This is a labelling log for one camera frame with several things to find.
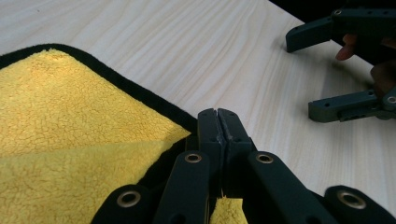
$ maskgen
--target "wooden table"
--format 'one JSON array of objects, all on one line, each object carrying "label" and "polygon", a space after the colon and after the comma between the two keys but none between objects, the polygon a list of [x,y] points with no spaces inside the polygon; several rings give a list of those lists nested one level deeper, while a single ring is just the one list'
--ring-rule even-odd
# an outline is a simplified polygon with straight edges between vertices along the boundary
[{"label": "wooden table", "polygon": [[324,43],[292,54],[302,24],[264,0],[1,1],[0,54],[44,43],[85,50],[196,116],[237,113],[259,150],[314,192],[360,189],[396,216],[396,122],[316,123],[307,103],[362,91],[371,65]]}]

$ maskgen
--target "metal grommet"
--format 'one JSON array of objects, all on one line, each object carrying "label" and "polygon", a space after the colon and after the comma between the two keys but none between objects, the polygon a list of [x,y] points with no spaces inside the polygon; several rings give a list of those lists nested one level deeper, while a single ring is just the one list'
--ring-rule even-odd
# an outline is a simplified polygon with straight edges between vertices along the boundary
[{"label": "metal grommet", "polygon": [[195,153],[191,153],[189,155],[187,155],[184,160],[186,160],[189,163],[196,163],[202,160],[202,157],[198,154]]},{"label": "metal grommet", "polygon": [[274,161],[274,159],[268,155],[265,154],[259,154],[256,156],[256,160],[261,162],[261,163],[265,163],[265,164],[269,164],[272,163]]},{"label": "metal grommet", "polygon": [[345,205],[356,209],[364,209],[367,205],[361,197],[346,190],[339,190],[337,198]]},{"label": "metal grommet", "polygon": [[[129,199],[125,200],[125,196],[129,196],[129,195],[132,195],[132,199],[131,200],[129,200]],[[137,205],[139,203],[141,197],[142,196],[140,195],[140,193],[135,191],[135,190],[125,191],[117,199],[117,204],[120,207],[124,207],[124,208],[132,207],[132,206],[135,206],[135,205]]]},{"label": "metal grommet", "polygon": [[396,104],[396,97],[394,97],[394,96],[388,97],[388,103],[390,103],[390,104]]}]

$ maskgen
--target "yellow fabric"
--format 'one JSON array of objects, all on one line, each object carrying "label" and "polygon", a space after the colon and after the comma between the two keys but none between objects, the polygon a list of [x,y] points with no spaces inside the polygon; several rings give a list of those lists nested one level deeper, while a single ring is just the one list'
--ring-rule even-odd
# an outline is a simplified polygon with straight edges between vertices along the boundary
[{"label": "yellow fabric", "polygon": [[[59,50],[3,68],[0,222],[89,223],[188,134]],[[241,213],[238,201],[218,203],[211,222],[232,223],[219,220],[231,208]]]}]

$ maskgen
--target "black plastic part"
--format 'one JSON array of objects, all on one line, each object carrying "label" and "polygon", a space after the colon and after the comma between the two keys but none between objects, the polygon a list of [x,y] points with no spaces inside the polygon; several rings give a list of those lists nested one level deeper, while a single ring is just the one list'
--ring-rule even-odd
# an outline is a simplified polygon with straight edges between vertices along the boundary
[{"label": "black plastic part", "polygon": [[396,223],[396,219],[387,210],[359,190],[345,186],[331,187],[326,190],[324,198],[328,209],[340,223]]},{"label": "black plastic part", "polygon": [[308,104],[308,115],[317,122],[347,121],[376,116],[380,102],[373,90],[360,91]]},{"label": "black plastic part", "polygon": [[342,8],[330,17],[311,21],[286,34],[287,52],[329,41],[334,36],[352,34],[358,40],[355,54],[377,64],[394,58],[381,46],[383,37],[396,37],[396,9]]},{"label": "black plastic part", "polygon": [[[137,192],[139,198],[133,194],[126,194],[121,197],[122,193]],[[118,199],[121,197],[122,202],[128,205],[132,200],[137,203],[128,207],[121,207]],[[93,217],[92,224],[107,223],[134,223],[145,224],[150,223],[156,204],[153,203],[151,194],[148,189],[137,185],[126,185],[111,192],[105,202]]]},{"label": "black plastic part", "polygon": [[177,156],[153,223],[208,223],[209,165],[200,151]]},{"label": "black plastic part", "polygon": [[222,197],[222,174],[226,142],[216,110],[207,109],[198,114],[198,148],[210,158],[210,197]]},{"label": "black plastic part", "polygon": [[224,195],[242,198],[247,157],[253,145],[238,116],[229,110],[218,109],[219,122],[227,141],[222,178]]},{"label": "black plastic part", "polygon": [[308,104],[308,114],[312,120],[324,123],[372,116],[396,119],[396,88],[382,99],[378,99],[373,90],[368,90],[314,101]]},{"label": "black plastic part", "polygon": [[287,52],[305,49],[332,39],[330,17],[297,26],[286,34]]},{"label": "black plastic part", "polygon": [[243,210],[252,223],[338,223],[274,154],[251,152]]}]

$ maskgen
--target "finger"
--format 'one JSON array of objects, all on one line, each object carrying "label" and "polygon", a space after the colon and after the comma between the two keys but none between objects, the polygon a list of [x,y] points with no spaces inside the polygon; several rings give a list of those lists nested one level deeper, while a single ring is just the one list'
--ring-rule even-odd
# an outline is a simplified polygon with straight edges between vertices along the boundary
[{"label": "finger", "polygon": [[358,39],[357,35],[344,35],[343,41],[346,45],[355,45]]},{"label": "finger", "polygon": [[346,59],[349,59],[350,57],[353,56],[353,51],[354,51],[355,46],[354,45],[345,45],[343,46],[335,55],[335,59],[338,61],[344,61]]},{"label": "finger", "polygon": [[370,73],[375,81],[377,95],[383,96],[396,86],[396,60],[380,63]]}]

